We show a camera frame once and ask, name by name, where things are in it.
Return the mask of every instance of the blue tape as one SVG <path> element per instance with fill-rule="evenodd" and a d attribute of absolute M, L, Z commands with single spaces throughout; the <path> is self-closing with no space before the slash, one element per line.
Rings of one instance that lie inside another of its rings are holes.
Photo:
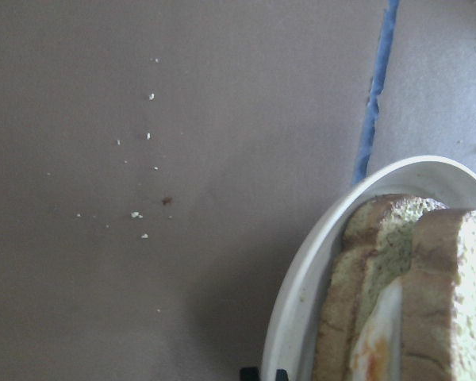
<path fill-rule="evenodd" d="M 356 158 L 355 172 L 352 179 L 353 185 L 367 176 L 368 162 L 374 145 L 375 122 L 379 116 L 378 96 L 382 93 L 384 87 L 399 2 L 400 0 L 390 0 L 390 7 L 384 13 L 381 36 L 379 38 L 378 55 L 375 61 L 374 76 L 370 89 L 370 98 L 367 104 L 367 112 L 365 114 L 365 121 L 363 122 L 362 136 L 359 142 L 358 156 Z"/>

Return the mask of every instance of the brown crumb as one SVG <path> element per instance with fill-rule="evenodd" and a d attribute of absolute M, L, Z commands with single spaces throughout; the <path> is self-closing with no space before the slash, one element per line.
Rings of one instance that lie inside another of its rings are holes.
<path fill-rule="evenodd" d="M 173 202 L 173 198 L 170 196 L 164 197 L 162 199 L 162 205 L 170 205 Z"/>

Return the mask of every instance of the table surface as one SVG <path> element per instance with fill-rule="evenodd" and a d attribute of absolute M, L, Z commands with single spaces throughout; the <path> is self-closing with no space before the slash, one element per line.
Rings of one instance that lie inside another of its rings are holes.
<path fill-rule="evenodd" d="M 0 2 L 0 379 L 259 365 L 351 188 L 388 6 Z M 418 154 L 476 171 L 476 1 L 398 9 L 369 171 Z"/>

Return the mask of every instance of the black object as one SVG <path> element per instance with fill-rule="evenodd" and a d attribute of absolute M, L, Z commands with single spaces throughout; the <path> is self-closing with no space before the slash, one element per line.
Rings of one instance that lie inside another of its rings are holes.
<path fill-rule="evenodd" d="M 260 381 L 259 369 L 257 367 L 241 368 L 240 381 Z M 287 371 L 284 369 L 277 369 L 275 381 L 289 381 Z"/>

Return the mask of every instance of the white bowl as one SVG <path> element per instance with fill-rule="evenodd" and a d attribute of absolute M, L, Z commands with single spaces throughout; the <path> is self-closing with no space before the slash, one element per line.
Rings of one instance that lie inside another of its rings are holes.
<path fill-rule="evenodd" d="M 359 204 L 388 193 L 415 194 L 451 208 L 476 209 L 476 174 L 454 160 L 416 156 L 368 176 L 336 202 L 306 237 L 282 282 L 268 326 L 262 381 L 274 381 L 277 369 L 285 369 L 293 381 L 311 379 L 330 259 L 340 252 L 344 224 Z"/>

